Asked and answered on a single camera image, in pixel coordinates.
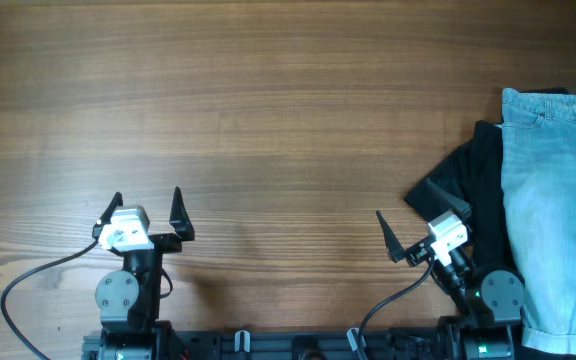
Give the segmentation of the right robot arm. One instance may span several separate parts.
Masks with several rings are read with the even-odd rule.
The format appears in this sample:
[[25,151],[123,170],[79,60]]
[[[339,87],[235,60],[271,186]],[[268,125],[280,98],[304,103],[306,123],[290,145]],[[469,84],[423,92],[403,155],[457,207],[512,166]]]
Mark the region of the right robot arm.
[[391,260],[408,266],[428,265],[412,285],[388,297],[367,314],[358,329],[357,353],[368,357],[363,332],[368,320],[386,305],[419,287],[431,277],[459,311],[443,316],[432,328],[389,330],[385,338],[389,359],[513,359],[512,328],[521,323],[524,281],[503,266],[477,267],[465,250],[472,230],[472,207],[427,179],[425,185],[446,208],[427,223],[428,235],[405,248],[380,211],[376,212]]

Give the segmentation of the right white rail clip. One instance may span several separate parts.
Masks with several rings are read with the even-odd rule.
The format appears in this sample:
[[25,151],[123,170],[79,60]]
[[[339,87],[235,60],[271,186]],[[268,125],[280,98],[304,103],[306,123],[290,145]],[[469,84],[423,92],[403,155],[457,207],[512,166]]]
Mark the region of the right white rail clip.
[[359,328],[352,327],[347,330],[346,337],[349,342],[351,351],[357,353],[360,348],[364,348],[366,346],[365,338],[363,336],[359,336]]

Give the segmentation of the black shorts pile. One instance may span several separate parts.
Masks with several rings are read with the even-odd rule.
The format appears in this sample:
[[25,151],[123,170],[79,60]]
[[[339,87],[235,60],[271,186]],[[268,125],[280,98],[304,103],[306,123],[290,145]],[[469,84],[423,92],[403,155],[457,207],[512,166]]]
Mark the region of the black shorts pile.
[[441,215],[446,208],[435,201],[425,185],[425,180],[431,179],[471,205],[470,227],[476,266],[506,266],[519,271],[507,233],[501,187],[502,123],[477,122],[473,138],[439,163],[404,199],[425,221]]

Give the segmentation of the left white rail clip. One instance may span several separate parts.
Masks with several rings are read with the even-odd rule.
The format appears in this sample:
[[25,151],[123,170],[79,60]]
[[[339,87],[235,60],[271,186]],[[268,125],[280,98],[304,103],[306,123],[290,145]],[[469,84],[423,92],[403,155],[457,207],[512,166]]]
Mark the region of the left white rail clip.
[[251,351],[251,335],[247,330],[239,330],[234,334],[234,352],[249,353]]

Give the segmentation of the white rail clip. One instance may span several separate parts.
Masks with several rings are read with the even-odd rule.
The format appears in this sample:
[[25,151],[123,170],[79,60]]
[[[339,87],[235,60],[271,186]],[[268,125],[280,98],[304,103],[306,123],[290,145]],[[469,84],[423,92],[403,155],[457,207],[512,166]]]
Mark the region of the white rail clip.
[[251,335],[247,330],[239,330],[234,334],[234,352],[249,353],[251,351]]
[[363,336],[359,336],[359,328],[352,327],[347,330],[346,337],[349,342],[351,351],[357,353],[360,348],[364,348],[366,346],[365,338]]

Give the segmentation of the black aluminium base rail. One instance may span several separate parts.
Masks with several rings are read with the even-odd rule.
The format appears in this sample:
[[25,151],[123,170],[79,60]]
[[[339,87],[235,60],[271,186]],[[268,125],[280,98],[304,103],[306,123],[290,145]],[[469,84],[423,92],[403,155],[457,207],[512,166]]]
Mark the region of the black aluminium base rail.
[[460,336],[435,328],[393,328],[366,332],[366,346],[351,351],[341,332],[252,333],[251,351],[234,352],[234,334],[213,331],[167,332],[143,340],[135,335],[122,338],[86,336],[84,359],[357,359],[363,351],[369,359],[466,359]]

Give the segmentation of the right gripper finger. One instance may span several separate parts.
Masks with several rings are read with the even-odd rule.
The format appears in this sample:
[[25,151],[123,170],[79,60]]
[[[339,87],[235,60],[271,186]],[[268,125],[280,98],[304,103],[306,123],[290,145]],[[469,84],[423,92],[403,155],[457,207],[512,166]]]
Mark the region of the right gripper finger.
[[388,256],[393,262],[399,262],[405,257],[405,250],[401,243],[394,234],[392,228],[385,220],[380,210],[376,211],[380,227],[384,236],[384,243],[388,252]]
[[439,205],[451,210],[461,220],[469,220],[471,218],[472,207],[469,203],[445,191],[431,179],[426,179],[425,184]]

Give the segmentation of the light blue denim shorts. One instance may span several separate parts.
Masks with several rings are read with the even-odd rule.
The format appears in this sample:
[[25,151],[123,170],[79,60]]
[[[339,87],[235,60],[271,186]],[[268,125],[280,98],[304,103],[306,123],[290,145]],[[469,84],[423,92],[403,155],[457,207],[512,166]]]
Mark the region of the light blue denim shorts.
[[524,346],[576,355],[576,95],[502,93],[501,187]]

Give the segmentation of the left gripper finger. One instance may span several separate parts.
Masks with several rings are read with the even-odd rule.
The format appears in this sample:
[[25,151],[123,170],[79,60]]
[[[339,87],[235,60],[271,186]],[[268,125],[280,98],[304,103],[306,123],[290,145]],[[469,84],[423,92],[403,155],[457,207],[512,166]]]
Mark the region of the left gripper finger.
[[182,192],[179,186],[176,186],[174,189],[169,224],[173,227],[175,234],[182,241],[195,240],[195,229],[185,208]]
[[94,224],[92,228],[93,238],[100,237],[104,226],[111,223],[111,217],[114,211],[122,205],[123,205],[122,194],[120,192],[116,192],[113,198],[111,199],[109,205],[107,206],[106,210],[102,213],[102,215],[98,218],[98,220]]

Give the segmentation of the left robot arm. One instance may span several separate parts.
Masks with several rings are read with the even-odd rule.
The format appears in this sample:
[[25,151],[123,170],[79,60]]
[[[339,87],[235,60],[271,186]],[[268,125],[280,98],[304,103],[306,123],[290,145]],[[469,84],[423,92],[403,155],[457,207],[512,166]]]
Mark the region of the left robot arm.
[[187,359],[188,350],[168,321],[159,319],[160,302],[168,295],[161,282],[169,280],[163,256],[180,253],[195,239],[180,188],[175,188],[170,233],[150,234],[149,217],[140,205],[127,206],[116,193],[93,226],[101,247],[122,258],[122,268],[100,280],[95,301],[100,309],[101,334],[85,341],[82,357],[97,360]]

